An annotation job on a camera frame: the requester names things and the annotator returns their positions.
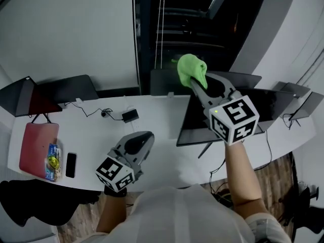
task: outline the pink laptop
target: pink laptop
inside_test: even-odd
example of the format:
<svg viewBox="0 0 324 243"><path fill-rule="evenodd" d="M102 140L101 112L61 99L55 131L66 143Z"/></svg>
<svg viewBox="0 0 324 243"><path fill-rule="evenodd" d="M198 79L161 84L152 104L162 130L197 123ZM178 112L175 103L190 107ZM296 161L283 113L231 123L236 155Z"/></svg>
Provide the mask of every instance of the pink laptop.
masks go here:
<svg viewBox="0 0 324 243"><path fill-rule="evenodd" d="M58 132L58 124L28 123L21 146L20 170L45 178L45 159L49 144L56 144Z"/></svg>

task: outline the snack package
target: snack package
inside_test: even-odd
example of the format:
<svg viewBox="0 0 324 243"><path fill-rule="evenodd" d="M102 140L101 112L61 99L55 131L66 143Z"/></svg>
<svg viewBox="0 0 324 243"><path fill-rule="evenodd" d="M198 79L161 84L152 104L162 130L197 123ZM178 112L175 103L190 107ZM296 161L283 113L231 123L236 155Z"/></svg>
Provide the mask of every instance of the snack package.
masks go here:
<svg viewBox="0 0 324 243"><path fill-rule="evenodd" d="M56 182L62 175L62 152L58 145L50 144L45 163L45 179Z"/></svg>

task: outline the forearm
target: forearm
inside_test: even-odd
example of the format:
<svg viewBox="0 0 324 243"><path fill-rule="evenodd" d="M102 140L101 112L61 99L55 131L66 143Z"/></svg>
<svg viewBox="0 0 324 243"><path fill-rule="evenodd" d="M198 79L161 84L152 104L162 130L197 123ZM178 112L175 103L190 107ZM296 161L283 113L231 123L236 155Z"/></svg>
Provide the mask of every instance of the forearm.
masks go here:
<svg viewBox="0 0 324 243"><path fill-rule="evenodd" d="M228 186L234 206L261 199L260 184L243 144L225 144L225 159Z"/></svg>
<svg viewBox="0 0 324 243"><path fill-rule="evenodd" d="M101 214L97 232L110 233L119 223L126 219L126 199L125 197L113 197L108 195Z"/></svg>

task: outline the white shirt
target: white shirt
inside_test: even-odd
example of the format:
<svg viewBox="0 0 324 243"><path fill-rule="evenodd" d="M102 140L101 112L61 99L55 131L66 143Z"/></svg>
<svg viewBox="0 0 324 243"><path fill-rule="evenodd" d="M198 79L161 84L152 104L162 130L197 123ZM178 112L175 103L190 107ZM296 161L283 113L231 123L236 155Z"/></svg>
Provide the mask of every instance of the white shirt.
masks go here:
<svg viewBox="0 0 324 243"><path fill-rule="evenodd" d="M108 235L92 235L83 243L291 242L270 214L244 220L218 203L200 185L165 187L140 195L125 222Z"/></svg>

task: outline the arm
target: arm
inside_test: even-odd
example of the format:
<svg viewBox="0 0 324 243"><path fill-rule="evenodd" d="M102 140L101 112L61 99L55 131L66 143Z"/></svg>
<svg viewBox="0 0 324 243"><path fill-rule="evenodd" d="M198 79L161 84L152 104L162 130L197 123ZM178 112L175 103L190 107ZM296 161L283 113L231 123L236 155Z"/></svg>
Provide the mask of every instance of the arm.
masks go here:
<svg viewBox="0 0 324 243"><path fill-rule="evenodd" d="M255 213L268 213L260 184L241 142L225 144L228 187L235 211L244 219Z"/></svg>
<svg viewBox="0 0 324 243"><path fill-rule="evenodd" d="M126 199L125 197L106 197L105 207L101 214L97 232L110 233L119 223L126 219Z"/></svg>

